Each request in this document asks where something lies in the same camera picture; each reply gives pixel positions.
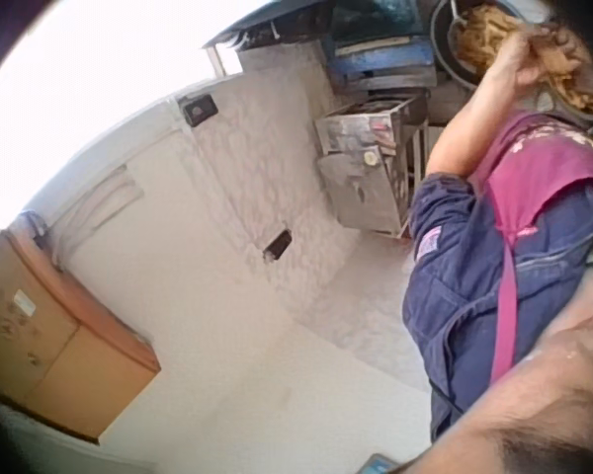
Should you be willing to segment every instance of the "hand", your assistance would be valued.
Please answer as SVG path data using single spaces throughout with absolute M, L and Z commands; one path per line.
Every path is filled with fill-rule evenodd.
M 513 33 L 503 42 L 487 72 L 514 81 L 514 86 L 519 90 L 536 84 L 545 74 L 545 69 L 534 55 L 530 40 L 548 34 L 547 29 L 540 28 Z

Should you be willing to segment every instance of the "person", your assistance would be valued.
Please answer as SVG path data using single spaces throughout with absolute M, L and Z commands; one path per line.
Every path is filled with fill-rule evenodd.
M 413 199 L 402 314 L 434 444 L 393 472 L 593 472 L 593 141 L 513 111 L 546 33 L 504 42 Z

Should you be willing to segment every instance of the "fried snack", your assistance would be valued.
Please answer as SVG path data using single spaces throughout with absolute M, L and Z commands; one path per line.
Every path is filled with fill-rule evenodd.
M 479 76 L 490 68 L 503 42 L 523 22 L 498 7 L 481 5 L 464 12 L 466 27 L 457 36 L 457 58 L 472 66 Z M 565 27 L 546 37 L 534 38 L 532 47 L 547 71 L 544 80 L 579 111 L 593 114 L 593 95 L 578 93 L 575 71 L 592 58 L 584 43 Z

